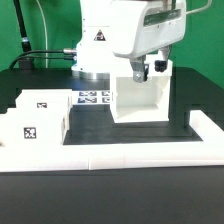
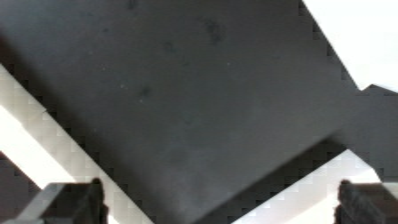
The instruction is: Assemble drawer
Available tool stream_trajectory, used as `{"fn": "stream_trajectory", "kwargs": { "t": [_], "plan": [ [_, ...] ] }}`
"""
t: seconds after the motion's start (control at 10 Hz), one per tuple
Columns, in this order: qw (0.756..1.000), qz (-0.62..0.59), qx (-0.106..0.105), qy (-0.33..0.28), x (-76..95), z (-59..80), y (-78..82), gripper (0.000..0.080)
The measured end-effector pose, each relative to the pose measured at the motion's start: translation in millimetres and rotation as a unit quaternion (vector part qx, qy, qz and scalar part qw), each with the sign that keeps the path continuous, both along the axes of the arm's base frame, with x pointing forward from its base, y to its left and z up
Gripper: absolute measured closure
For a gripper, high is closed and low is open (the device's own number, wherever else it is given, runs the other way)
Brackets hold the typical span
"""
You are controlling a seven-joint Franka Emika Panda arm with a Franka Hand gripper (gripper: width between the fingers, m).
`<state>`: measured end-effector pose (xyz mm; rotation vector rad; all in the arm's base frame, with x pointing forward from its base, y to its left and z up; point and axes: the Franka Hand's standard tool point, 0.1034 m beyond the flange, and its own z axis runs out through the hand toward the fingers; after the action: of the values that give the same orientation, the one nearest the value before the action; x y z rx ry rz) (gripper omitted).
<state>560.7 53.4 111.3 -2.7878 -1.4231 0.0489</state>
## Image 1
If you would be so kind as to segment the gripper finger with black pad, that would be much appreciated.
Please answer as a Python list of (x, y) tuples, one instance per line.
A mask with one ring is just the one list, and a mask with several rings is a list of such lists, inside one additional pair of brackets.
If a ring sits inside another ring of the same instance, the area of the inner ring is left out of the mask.
[(133, 70), (133, 80), (135, 82), (142, 83), (147, 81), (149, 65), (145, 62), (145, 60), (145, 56), (130, 60)]
[(158, 58), (155, 60), (155, 71), (164, 72), (167, 69), (171, 46), (165, 46), (158, 50)]

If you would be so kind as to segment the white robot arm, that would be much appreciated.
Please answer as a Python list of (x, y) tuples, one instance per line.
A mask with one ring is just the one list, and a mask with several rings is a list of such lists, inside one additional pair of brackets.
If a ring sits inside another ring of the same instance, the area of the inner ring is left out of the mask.
[(72, 74), (86, 79), (168, 69), (171, 46), (182, 40), (186, 0), (80, 0), (82, 36)]

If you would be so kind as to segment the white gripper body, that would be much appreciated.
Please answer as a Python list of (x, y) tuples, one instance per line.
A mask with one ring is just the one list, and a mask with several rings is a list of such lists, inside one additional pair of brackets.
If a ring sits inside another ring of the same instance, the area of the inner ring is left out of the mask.
[(110, 46), (117, 57), (138, 58), (183, 39), (186, 0), (113, 1)]

